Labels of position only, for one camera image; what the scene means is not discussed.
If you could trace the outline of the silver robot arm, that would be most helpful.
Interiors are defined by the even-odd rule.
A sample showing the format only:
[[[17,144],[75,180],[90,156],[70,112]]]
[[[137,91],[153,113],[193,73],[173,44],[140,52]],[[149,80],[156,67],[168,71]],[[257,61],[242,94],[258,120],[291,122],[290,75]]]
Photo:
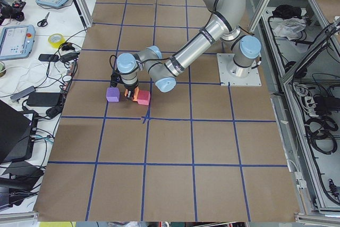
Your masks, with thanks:
[[[227,65],[228,72],[245,78],[259,65],[261,43],[252,35],[242,33],[239,23],[245,11],[246,0],[203,0],[210,17],[199,32],[181,49],[168,58],[162,58],[157,46],[149,46],[135,54],[120,54],[116,61],[119,82],[125,87],[125,97],[137,101],[141,96],[138,72],[146,70],[156,87],[163,93],[171,91],[175,78],[183,73],[199,56],[217,41],[229,45],[234,54]]]

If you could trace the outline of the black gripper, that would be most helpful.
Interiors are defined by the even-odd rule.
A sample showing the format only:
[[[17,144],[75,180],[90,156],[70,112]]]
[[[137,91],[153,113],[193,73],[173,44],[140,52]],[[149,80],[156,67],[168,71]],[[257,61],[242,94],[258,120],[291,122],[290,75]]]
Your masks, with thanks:
[[[125,97],[127,100],[133,101],[134,100],[134,90],[138,87],[139,83],[135,82],[131,85],[124,84],[125,90]]]

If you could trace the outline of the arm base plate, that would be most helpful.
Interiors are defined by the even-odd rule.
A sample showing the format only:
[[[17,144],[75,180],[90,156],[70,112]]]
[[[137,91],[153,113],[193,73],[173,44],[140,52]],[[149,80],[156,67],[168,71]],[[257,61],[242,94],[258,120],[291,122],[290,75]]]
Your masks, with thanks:
[[[255,65],[248,68],[241,68],[234,63],[234,54],[219,53],[217,54],[217,63],[219,70],[219,79],[221,86],[229,87],[260,87],[261,80],[257,68],[252,69]]]

